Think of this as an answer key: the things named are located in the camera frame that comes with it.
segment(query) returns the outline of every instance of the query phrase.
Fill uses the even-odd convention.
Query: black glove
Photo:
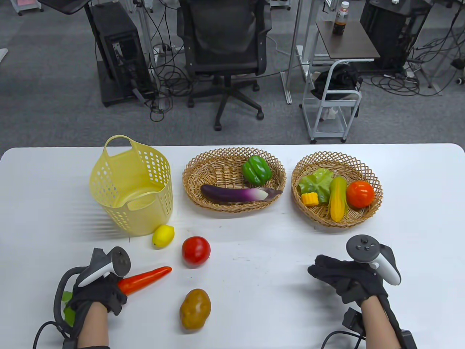
[[[108,312],[112,311],[115,315],[121,312],[122,305],[127,301],[127,296],[118,287],[121,280],[121,277],[110,274],[84,287],[74,285],[73,297],[67,305],[76,312],[71,338],[78,338],[92,303],[102,303]]]
[[[308,267],[308,273],[333,286],[344,304],[357,302],[360,306],[372,295],[387,297],[380,277],[366,263],[340,261],[318,255],[315,264]]]

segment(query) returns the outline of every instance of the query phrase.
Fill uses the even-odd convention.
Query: computer tower
[[[366,0],[360,23],[380,55],[377,68],[402,71],[431,7],[423,0]]]
[[[90,11],[102,44],[99,50],[103,62],[98,62],[97,68],[103,104],[134,97],[135,88],[141,94],[152,92],[137,28],[121,3],[95,4]]]

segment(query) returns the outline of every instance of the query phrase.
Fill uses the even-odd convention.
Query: eggplant
[[[200,191],[211,201],[228,203],[271,201],[283,192],[272,188],[229,189],[210,184],[202,185]]]

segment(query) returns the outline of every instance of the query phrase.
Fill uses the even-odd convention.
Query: forearm
[[[368,298],[362,303],[361,308],[366,332],[366,349],[400,349],[399,340],[378,297]]]
[[[108,345],[108,311],[101,303],[92,303],[79,334],[78,348]]]

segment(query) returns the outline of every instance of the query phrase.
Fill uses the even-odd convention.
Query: gray carpet
[[[154,1],[153,17],[158,22],[163,7]],[[351,20],[359,19],[363,4],[351,2]],[[291,11],[272,11],[273,29],[269,34],[284,51],[290,50],[296,7],[295,1]],[[454,9],[436,4],[419,41],[444,36],[454,13]],[[172,41],[180,46],[182,41],[175,34],[176,13],[168,10],[167,14]],[[334,13],[320,12],[319,17],[332,19]],[[305,30],[305,19],[302,22],[300,32]],[[463,23],[464,16],[460,16],[456,26]],[[166,41],[166,29],[161,33]],[[126,134],[151,145],[309,142],[298,102],[304,87],[299,68],[292,72],[292,105],[286,104],[279,75],[261,78],[259,92],[249,89],[245,93],[262,105],[265,119],[256,120],[253,110],[231,101],[222,117],[223,131],[215,132],[218,98],[198,102],[193,109],[187,108],[185,97],[176,98],[173,110],[160,123],[151,122],[148,109],[135,101],[104,108],[94,39],[84,11],[65,16],[45,8],[43,13],[31,10],[19,17],[9,1],[0,1],[2,47],[9,53],[0,65],[0,156],[12,147],[102,146],[113,134]],[[266,73],[287,68],[288,57],[276,52],[272,41],[267,48]],[[324,48],[319,45],[318,50],[323,52]],[[177,57],[176,64],[183,66],[182,57]],[[432,61],[427,68],[434,69],[436,64]],[[452,73],[444,71],[436,82],[444,86]],[[206,86],[200,83],[195,88]],[[422,93],[432,92],[423,83]],[[360,115],[347,143],[453,142],[465,147],[464,101],[465,87],[454,83],[443,96],[434,97],[395,96],[365,85]]]

